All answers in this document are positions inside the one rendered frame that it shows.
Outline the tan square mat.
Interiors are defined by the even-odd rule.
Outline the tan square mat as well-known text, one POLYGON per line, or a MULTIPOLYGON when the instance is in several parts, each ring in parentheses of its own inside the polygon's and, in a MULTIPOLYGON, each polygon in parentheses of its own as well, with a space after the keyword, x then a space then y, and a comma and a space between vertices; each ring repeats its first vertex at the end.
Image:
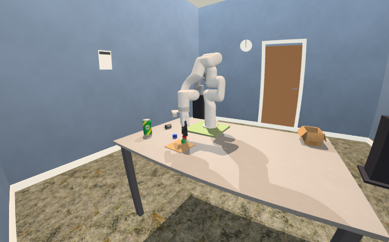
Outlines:
POLYGON ((171 150, 174 150, 174 151, 182 153, 182 152, 186 151, 187 149, 193 147, 194 145, 195 144, 189 143, 189 142, 186 142, 185 144, 182 144, 181 140, 177 140, 175 142, 172 142, 172 143, 166 145, 165 147, 169 148, 171 150))

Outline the open brown cardboard box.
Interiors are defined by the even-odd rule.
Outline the open brown cardboard box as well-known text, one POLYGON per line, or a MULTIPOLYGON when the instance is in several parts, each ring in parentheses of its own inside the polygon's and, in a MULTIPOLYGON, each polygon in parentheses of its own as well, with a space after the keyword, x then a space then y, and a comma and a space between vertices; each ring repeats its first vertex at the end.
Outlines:
POLYGON ((321 147, 325 138, 325 133, 317 127, 302 126, 297 130, 305 145, 321 147))

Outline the green soda can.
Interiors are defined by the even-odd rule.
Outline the green soda can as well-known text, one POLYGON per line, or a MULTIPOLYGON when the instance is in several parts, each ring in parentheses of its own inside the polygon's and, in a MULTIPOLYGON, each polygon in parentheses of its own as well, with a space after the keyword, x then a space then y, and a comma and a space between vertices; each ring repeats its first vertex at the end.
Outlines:
POLYGON ((150 136, 152 134, 151 121, 150 119, 144 119, 143 122, 143 133, 145 136, 150 136))

